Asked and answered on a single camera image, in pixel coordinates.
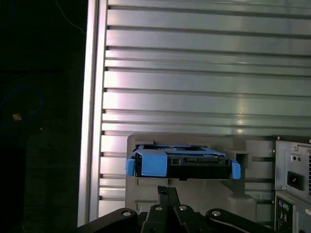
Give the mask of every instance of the metal side panel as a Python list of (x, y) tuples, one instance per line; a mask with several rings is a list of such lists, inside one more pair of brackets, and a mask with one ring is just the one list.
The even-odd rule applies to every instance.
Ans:
[[(310, 1), (89, 2), (99, 18), (89, 13), (79, 199), (90, 195), (79, 204), (87, 220), (124, 204), (121, 195), (101, 192), (113, 184), (103, 187), (100, 177), (124, 182), (131, 134), (310, 135)], [(271, 180), (262, 171), (273, 162), (261, 157), (246, 171), (253, 181)], [(249, 189), (262, 200), (269, 191)], [(261, 210), (270, 207), (263, 201)]]

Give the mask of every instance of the blue plastic clip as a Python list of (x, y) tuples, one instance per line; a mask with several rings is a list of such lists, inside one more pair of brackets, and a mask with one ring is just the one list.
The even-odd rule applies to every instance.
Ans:
[(135, 159), (133, 159), (133, 157), (130, 157), (126, 160), (125, 170), (126, 170), (127, 176), (134, 176), (134, 174), (135, 174)]
[(231, 160), (232, 179), (239, 180), (241, 178), (241, 166), (237, 161)]

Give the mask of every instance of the dark background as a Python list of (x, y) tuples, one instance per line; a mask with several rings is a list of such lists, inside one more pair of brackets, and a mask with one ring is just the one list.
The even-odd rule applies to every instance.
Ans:
[[(2, 179), (24, 199), (26, 233), (67, 232), (77, 224), (86, 36), (64, 19), (54, 0), (14, 0), (10, 17), (11, 1), (0, 0), (0, 103), (18, 87), (28, 89), (0, 106), (0, 138), (26, 151), (24, 197), (23, 177)], [(87, 0), (58, 2), (86, 31)], [(11, 124), (12, 114), (25, 119), (37, 112), (39, 95), (40, 113)], [(2, 167), (14, 170), (21, 161), (2, 160)]]

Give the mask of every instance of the screw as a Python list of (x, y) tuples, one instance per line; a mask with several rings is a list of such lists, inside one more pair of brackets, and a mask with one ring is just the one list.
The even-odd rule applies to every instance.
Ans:
[(213, 212), (212, 212), (212, 215), (218, 217), (218, 216), (220, 216), (220, 215), (222, 215), (222, 214), (221, 214), (219, 211), (213, 211)]
[(179, 209), (180, 209), (180, 210), (186, 210), (186, 209), (187, 209), (187, 207), (186, 207), (186, 206), (184, 206), (184, 205), (181, 205), (181, 206), (179, 207)]
[(129, 211), (123, 212), (123, 216), (130, 216), (130, 215), (131, 215), (131, 212)]

